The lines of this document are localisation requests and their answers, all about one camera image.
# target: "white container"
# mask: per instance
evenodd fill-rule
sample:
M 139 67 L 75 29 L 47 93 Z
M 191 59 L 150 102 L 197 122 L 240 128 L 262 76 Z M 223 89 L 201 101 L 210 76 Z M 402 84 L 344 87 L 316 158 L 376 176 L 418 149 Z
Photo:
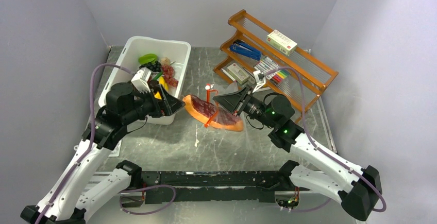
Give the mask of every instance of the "white container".
M 127 41 L 116 64 L 136 72 L 140 67 L 138 59 L 143 55 L 153 53 L 156 54 L 158 58 L 169 58 L 171 62 L 175 62 L 172 64 L 172 67 L 175 69 L 174 78 L 179 81 L 177 88 L 169 88 L 169 93 L 176 98 L 179 98 L 183 87 L 183 80 L 185 79 L 185 72 L 187 71 L 190 52 L 191 45 L 187 42 L 156 40 L 149 37 L 134 36 Z M 100 98 L 98 99 L 98 105 L 100 107 L 106 105 L 106 94 L 109 92 L 112 85 L 119 82 L 128 82 L 131 79 L 131 75 L 114 68 L 109 76 L 108 82 L 105 84 L 105 88 L 103 89 Z M 173 123 L 174 119 L 175 115 L 173 114 L 172 116 L 161 118 L 148 117 L 147 122 L 158 125 L 169 125 Z

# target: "gray wall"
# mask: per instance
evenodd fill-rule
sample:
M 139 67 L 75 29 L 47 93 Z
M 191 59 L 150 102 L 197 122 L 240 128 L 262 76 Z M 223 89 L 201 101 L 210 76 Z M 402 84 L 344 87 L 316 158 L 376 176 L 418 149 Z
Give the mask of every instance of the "gray wall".
M 250 14 L 310 48 L 336 0 L 85 0 L 110 45 L 134 35 L 219 47 L 235 29 L 229 17 Z
M 0 0 L 0 216 L 23 223 L 73 155 L 107 55 L 83 0 Z
M 385 213 L 435 223 L 437 0 L 338 0 L 313 47 L 340 74 L 323 96 L 339 153 L 379 169 Z

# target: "marble table surface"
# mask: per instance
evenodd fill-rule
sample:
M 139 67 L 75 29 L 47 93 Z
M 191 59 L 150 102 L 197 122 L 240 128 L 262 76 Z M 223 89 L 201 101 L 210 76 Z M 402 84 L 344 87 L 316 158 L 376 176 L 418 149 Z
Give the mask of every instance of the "marble table surface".
M 112 47 L 108 63 L 115 63 L 122 49 L 122 46 Z M 218 48 L 192 48 L 180 97 L 195 94 L 205 99 L 206 83 L 226 86 L 226 81 L 213 71 L 224 59 L 225 53 Z M 111 71 L 112 68 L 108 67 L 104 70 L 95 99 L 99 98 Z M 257 93 L 256 97 L 262 98 L 266 93 L 268 91 Z M 307 124 L 312 136 L 333 150 L 334 144 L 323 104 L 320 102 L 321 100 L 308 111 Z M 296 112 L 292 119 L 299 115 Z M 257 130 L 249 126 L 245 119 L 244 121 L 246 123 L 243 132 L 205 128 L 185 110 L 181 110 L 171 125 L 146 124 L 142 129 L 125 136 L 120 155 L 107 158 L 98 170 L 112 171 L 122 160 L 130 160 L 143 170 L 159 171 L 278 170 L 287 160 L 316 169 L 296 155 L 273 145 L 267 137 L 270 129 Z M 251 122 L 256 127 L 260 126 L 256 120 Z M 137 124 L 132 124 L 129 130 L 138 127 Z

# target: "blue tool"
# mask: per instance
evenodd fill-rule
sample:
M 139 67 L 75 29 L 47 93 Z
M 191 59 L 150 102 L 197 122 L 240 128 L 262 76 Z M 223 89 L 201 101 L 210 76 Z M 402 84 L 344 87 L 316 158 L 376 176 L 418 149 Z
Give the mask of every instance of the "blue tool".
M 229 49 L 234 53 L 241 54 L 257 61 L 259 61 L 262 56 L 262 53 L 259 50 L 255 49 L 254 47 L 248 45 L 241 40 L 235 40 L 234 43 L 229 47 Z

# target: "wooden rack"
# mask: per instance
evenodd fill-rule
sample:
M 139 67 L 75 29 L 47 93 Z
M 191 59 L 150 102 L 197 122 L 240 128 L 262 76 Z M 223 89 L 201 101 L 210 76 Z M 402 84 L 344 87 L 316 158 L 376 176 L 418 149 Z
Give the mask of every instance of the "wooden rack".
M 338 75 L 338 72 L 321 63 L 315 57 L 306 53 L 299 47 L 297 47 L 294 52 L 287 56 L 267 44 L 265 39 L 267 38 L 267 35 L 273 31 L 273 29 L 269 28 L 267 25 L 248 14 L 246 10 L 241 10 L 240 12 L 231 16 L 228 20 L 228 24 L 235 27 L 237 30 L 235 34 L 229 40 L 225 41 L 225 43 L 223 43 L 220 47 L 220 49 L 224 51 L 228 57 L 218 64 L 214 68 L 214 71 L 229 83 L 232 83 L 232 80 L 222 72 L 222 68 L 235 61 L 244 68 L 250 71 L 255 71 L 254 66 L 257 63 L 255 60 L 245 58 L 244 56 L 236 54 L 229 49 L 229 46 L 232 45 L 235 40 L 242 40 L 246 42 L 262 52 L 264 56 L 274 60 L 280 66 L 290 66 L 300 73 L 305 86 L 305 112 L 312 107 L 312 105 L 320 98 L 326 88 Z M 282 91 L 271 81 L 267 82 L 267 86 L 273 91 L 287 96 L 293 107 L 302 112 L 301 93 L 300 88 L 298 87 L 299 83 L 297 81 L 297 76 L 292 71 L 289 72 L 293 77 L 293 79 L 291 79 L 291 83 L 294 85 L 294 87 L 297 86 L 295 91 Z

